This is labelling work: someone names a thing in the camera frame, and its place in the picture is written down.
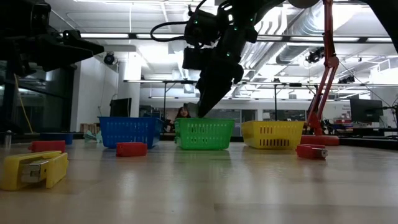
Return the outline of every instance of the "ceiling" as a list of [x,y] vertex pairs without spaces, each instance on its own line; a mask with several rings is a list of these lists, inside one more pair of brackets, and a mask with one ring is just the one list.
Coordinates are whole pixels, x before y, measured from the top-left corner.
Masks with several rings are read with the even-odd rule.
[[[119,0],[119,3],[104,3],[104,0],[98,0],[99,2],[95,0],[46,1],[57,14],[52,14],[50,25],[58,30],[71,29],[73,27],[82,32],[135,33],[149,33],[154,26],[167,21],[186,21],[188,19],[188,4],[191,3],[187,0],[150,2],[136,0],[128,1],[129,3],[123,3],[124,0]],[[192,3],[193,8],[197,3],[198,1]],[[215,1],[208,0],[201,9],[215,12],[216,8]],[[280,10],[268,12],[263,19],[264,24],[270,24],[268,30],[259,30],[263,34],[283,34],[288,32],[287,29],[296,26],[305,13],[287,3],[278,9]],[[339,14],[338,17],[335,16],[335,22],[340,23],[338,25],[335,24],[335,27],[337,27],[335,35],[387,36],[386,31],[374,13],[365,5],[339,5],[335,6],[334,10],[336,14]],[[277,28],[270,31],[275,23]],[[184,26],[169,26],[158,30],[160,33],[177,34],[182,34],[183,31]],[[98,40],[98,43],[102,45],[137,46],[145,61],[142,74],[146,79],[157,79],[159,75],[172,74],[173,70],[178,70],[177,62],[178,57],[181,57],[181,55],[170,54],[172,47],[168,43],[158,43],[152,40]],[[247,63],[242,64],[245,64],[244,66],[247,69],[252,69],[254,72],[249,73],[252,76],[249,77],[248,75],[246,78],[254,82],[269,82],[274,77],[279,77],[283,82],[307,82],[309,80],[316,82],[324,71],[323,62],[321,61],[308,67],[308,63],[304,60],[308,50],[315,47],[307,47],[289,64],[276,65],[272,59],[264,59],[267,54],[270,54],[272,48],[275,48],[275,45],[259,42],[255,45],[247,44],[243,54],[243,58],[246,58]],[[377,62],[397,55],[395,48],[390,44],[336,44],[336,53],[342,64],[346,68],[353,68],[356,75],[364,81],[369,79],[370,68],[376,66]],[[340,66],[337,71],[337,77],[344,75],[343,72],[345,70],[343,66]]]

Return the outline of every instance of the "table surface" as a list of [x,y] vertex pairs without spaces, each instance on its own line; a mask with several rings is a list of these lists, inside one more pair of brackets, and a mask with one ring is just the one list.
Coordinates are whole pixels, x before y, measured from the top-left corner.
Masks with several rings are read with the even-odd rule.
[[75,141],[53,189],[0,191],[0,223],[397,223],[398,153],[328,150],[326,161],[309,161],[243,143],[181,151],[160,142],[146,157],[116,158]]

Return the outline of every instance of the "plastic basket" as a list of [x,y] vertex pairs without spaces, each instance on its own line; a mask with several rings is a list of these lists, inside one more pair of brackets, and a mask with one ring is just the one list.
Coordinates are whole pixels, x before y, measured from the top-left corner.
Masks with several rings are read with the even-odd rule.
[[159,141],[162,121],[158,118],[98,117],[105,147],[118,142],[143,142],[152,148]]
[[229,148],[234,120],[181,118],[175,121],[177,144],[182,149]]
[[295,149],[304,121],[249,121],[242,124],[244,143],[257,149]]

